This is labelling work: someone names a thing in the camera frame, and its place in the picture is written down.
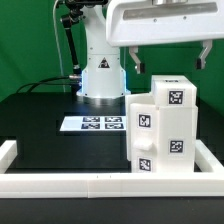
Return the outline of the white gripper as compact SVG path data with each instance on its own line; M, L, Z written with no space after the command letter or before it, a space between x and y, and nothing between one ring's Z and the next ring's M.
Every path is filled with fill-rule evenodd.
M203 41L196 68L206 66L214 39L224 38L224 0L112 0L107 8L106 39L111 46L132 46L138 74L145 64L141 45Z

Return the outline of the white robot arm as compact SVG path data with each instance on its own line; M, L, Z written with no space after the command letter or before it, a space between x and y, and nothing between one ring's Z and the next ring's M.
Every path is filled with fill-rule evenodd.
M82 8L87 65L79 95L93 102L115 101L128 93L119 62L127 47L137 71L140 46L200 41L197 67L205 67L212 41L224 38L224 0L106 0Z

